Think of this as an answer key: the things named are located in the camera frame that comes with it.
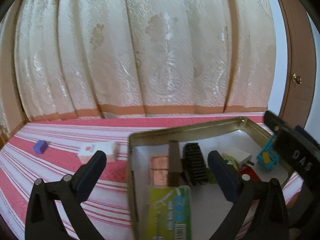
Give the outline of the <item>copper pink rectangular tin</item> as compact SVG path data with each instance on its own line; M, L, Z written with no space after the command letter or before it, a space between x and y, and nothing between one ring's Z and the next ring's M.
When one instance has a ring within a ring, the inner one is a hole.
M149 177L150 184L154 186L167 186L169 170L169 156L158 155L150 158Z

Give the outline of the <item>red white striped bedspread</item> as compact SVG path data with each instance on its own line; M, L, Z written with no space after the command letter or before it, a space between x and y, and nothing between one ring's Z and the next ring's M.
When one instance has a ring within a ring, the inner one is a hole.
M204 155L236 147L255 157L269 138L260 113L30 122L1 149L1 216L14 236L24 239L34 181L74 174L85 143L115 141L118 158L107 164L82 207L105 239L137 239L144 222L135 218L135 211L148 207L150 158L166 155L170 140L180 146L196 142ZM43 154L33 151L39 140L48 144Z

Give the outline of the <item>dark brown long bar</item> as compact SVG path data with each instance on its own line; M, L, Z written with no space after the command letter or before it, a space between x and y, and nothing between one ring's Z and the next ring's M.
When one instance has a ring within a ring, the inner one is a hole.
M177 187L180 185L182 173L180 159L180 147L177 140L169 141L169 166L168 166L168 186Z

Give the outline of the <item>teal patterned small box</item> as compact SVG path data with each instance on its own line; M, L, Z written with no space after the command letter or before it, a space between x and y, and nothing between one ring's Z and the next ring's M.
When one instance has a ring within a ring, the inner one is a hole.
M262 165L268 171L272 171L276 165L280 162L280 155L273 149L273 145L276 142L276 135L272 135L263 147L260 153L257 155L257 162Z

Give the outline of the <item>lime green small box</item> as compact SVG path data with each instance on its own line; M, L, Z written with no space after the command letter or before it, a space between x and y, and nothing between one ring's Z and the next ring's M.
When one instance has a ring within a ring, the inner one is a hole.
M238 171L238 166L236 161L234 160L233 157L230 157L228 155L222 155L222 159L228 164L231 165L232 167L235 168L236 171ZM211 171L210 168L207 168L207 174L208 174L208 183L210 184L217 184L217 180L215 179L215 176L213 172Z

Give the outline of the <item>brass door knob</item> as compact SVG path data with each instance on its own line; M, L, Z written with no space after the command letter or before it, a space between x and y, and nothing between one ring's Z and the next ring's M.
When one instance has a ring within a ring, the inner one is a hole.
M297 83L298 85L300 85L302 83L302 78L300 76L298 76L296 73L293 74L292 80L295 83Z

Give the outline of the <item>cream floral curtain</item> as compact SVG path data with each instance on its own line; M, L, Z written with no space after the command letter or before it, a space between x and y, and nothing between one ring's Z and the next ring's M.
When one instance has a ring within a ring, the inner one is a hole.
M269 0L1 0L1 134L29 121L259 112Z

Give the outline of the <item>blue small box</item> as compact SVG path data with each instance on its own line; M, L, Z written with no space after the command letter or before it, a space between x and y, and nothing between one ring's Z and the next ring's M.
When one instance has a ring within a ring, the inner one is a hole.
M48 144L45 140L39 140L37 143L33 146L33 151L36 154L43 154L45 150L47 149Z

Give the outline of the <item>small red box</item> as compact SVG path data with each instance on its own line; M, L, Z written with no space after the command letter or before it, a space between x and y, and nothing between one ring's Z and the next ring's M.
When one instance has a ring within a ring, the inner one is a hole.
M260 177L257 175L257 173L251 168L250 166L244 166L240 171L241 175L248 175L253 181L261 181Z

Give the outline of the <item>white power adapter cube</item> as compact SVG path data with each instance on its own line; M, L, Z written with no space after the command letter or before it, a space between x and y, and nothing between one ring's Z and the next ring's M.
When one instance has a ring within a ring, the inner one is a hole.
M227 155L232 157L239 168L252 161L252 155L236 147L231 147L227 150Z

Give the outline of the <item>brown wooden door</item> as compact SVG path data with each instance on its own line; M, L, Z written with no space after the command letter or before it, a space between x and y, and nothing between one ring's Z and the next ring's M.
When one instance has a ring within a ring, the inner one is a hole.
M278 0L287 39L287 75L279 117L292 127L305 127L316 84L316 47L307 11L299 0ZM298 85L292 80L302 78Z

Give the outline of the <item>gold metal tin tray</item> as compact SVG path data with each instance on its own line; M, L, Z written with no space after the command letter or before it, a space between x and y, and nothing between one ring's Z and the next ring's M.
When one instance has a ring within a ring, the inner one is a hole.
M257 162L270 141L242 116L130 135L135 239L289 239L283 189L292 168Z

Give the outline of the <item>green labelled clear plastic box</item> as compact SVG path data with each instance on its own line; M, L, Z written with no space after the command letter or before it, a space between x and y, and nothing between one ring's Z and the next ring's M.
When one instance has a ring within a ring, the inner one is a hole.
M144 239L192 239L190 187L149 189Z

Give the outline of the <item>black ribbed heat sink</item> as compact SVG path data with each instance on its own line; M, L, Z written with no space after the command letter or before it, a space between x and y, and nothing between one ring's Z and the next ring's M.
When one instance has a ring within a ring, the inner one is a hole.
M208 183L207 166L198 143L185 144L182 166L188 183L192 186Z

